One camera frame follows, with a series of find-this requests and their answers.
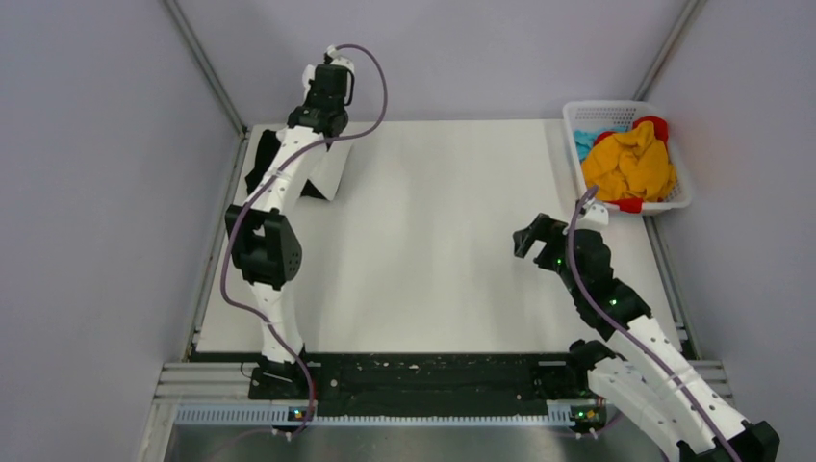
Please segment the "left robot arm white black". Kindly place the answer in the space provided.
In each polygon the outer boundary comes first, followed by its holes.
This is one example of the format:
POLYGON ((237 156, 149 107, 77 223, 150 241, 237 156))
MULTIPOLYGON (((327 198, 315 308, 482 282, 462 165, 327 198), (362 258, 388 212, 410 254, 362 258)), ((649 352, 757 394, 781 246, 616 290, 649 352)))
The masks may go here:
POLYGON ((339 137, 354 83, 354 65, 344 57, 306 68, 303 102, 285 128, 262 134, 247 197, 225 214, 230 250, 223 266, 241 274, 253 297, 232 304, 261 323, 262 358, 253 378, 286 398, 309 396, 293 294, 303 249, 289 215, 303 194, 328 201, 337 194, 351 149, 339 137))

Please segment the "white t shirt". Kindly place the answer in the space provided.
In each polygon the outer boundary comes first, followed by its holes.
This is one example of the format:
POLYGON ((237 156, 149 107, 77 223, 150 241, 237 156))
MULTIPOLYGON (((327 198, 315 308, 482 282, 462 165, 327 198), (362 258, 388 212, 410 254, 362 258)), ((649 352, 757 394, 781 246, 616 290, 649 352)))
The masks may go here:
POLYGON ((338 192, 353 141, 334 141, 317 148, 319 161, 312 169, 301 195, 332 201, 338 192))

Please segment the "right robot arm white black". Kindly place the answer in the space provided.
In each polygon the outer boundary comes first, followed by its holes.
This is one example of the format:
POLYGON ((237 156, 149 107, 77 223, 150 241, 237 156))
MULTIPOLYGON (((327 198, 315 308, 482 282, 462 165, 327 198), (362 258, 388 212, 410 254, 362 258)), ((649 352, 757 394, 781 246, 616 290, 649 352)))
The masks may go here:
POLYGON ((644 299, 616 277, 600 232, 540 214, 512 238, 519 258, 543 244, 535 265, 558 276, 599 333, 570 347, 564 382, 572 394, 605 398, 666 461, 776 460, 778 433, 735 409, 673 346, 644 299))

